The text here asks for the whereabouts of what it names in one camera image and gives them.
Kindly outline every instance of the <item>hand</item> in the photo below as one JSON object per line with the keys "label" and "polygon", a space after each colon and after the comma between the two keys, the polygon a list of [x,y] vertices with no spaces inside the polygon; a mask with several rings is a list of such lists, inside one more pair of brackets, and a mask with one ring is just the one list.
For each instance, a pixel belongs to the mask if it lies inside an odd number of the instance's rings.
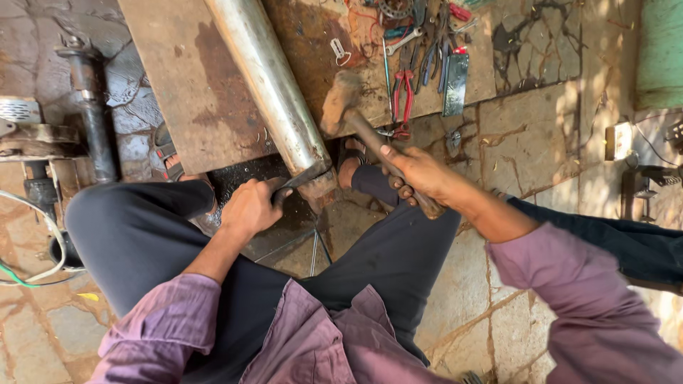
{"label": "hand", "polygon": [[[221,227],[245,231],[245,236],[251,238],[275,224],[282,217],[285,198],[294,191],[291,188],[278,191],[285,181],[285,178],[271,178],[265,181],[253,178],[240,185],[223,207]],[[270,199],[274,192],[275,196],[271,203]]]}
{"label": "hand", "polygon": [[[473,188],[478,189],[471,181],[451,171],[446,165],[439,163],[419,148],[409,147],[402,154],[391,146],[385,145],[380,151],[406,176],[410,185],[406,185],[405,181],[397,176],[389,177],[389,185],[391,188],[398,189],[398,195],[406,199],[411,206],[417,205],[417,200],[412,197],[413,187],[439,204],[453,209],[459,208],[458,196]],[[385,174],[389,173],[385,167],[382,171]]]}

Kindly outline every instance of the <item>green wire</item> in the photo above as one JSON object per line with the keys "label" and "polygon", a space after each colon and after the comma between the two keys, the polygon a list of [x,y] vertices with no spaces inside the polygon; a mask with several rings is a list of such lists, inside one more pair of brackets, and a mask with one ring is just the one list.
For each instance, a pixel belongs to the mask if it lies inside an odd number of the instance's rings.
{"label": "green wire", "polygon": [[4,266],[4,265],[2,265],[2,264],[0,264],[0,270],[2,270],[4,273],[7,273],[7,274],[12,278],[12,280],[14,280],[14,281],[16,281],[17,283],[23,285],[24,287],[28,287],[28,288],[37,288],[37,287],[40,286],[40,285],[36,285],[36,284],[29,284],[29,283],[23,281],[22,279],[20,279],[19,277],[17,277],[17,275],[15,275],[14,272],[12,272],[11,269],[9,269],[8,267],[6,267],[6,266]]}

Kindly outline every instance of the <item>workbench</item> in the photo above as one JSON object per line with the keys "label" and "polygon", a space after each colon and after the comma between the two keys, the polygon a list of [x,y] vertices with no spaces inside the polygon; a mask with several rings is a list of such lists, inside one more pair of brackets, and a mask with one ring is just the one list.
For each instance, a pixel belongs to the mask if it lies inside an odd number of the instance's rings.
{"label": "workbench", "polygon": [[[346,68],[365,81],[360,107],[365,117],[375,127],[391,123],[383,29],[375,25],[370,34],[377,8],[351,1],[349,12],[342,0],[262,2],[316,123],[335,73]],[[203,0],[119,4],[186,172],[206,172],[277,152]],[[490,16],[487,8],[480,8],[472,17],[478,23],[468,30],[473,42],[467,46],[465,104],[495,96]],[[335,62],[333,38],[351,53],[342,67]],[[398,59],[398,52],[389,57],[392,83]],[[412,118],[441,111],[443,95],[436,92],[437,85],[438,75],[415,96]],[[401,99],[401,111],[404,104]],[[342,131],[339,136],[348,134]]]}

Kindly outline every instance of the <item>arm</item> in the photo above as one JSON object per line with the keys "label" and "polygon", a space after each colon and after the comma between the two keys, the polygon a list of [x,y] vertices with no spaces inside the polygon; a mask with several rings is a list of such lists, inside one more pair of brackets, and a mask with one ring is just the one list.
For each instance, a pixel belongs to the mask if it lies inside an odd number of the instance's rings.
{"label": "arm", "polygon": [[[680,382],[683,357],[659,338],[658,321],[617,274],[612,255],[549,223],[539,226],[423,151],[382,151],[411,185],[461,212],[490,241],[503,283],[534,289],[558,315],[548,341],[557,363],[549,383]],[[410,196],[403,180],[390,183]]]}
{"label": "arm", "polygon": [[109,330],[91,383],[178,383],[190,355],[214,344],[221,284],[239,251],[282,217],[291,189],[283,180],[240,186],[225,205],[223,225],[181,274],[159,284]]}

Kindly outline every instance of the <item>leaf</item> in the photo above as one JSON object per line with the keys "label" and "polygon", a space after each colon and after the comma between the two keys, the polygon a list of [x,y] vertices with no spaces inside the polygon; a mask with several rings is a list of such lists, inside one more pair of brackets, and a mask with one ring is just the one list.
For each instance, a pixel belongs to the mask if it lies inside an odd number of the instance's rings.
{"label": "leaf", "polygon": [[100,297],[94,293],[78,293],[80,297],[85,297],[88,300],[99,301]]}

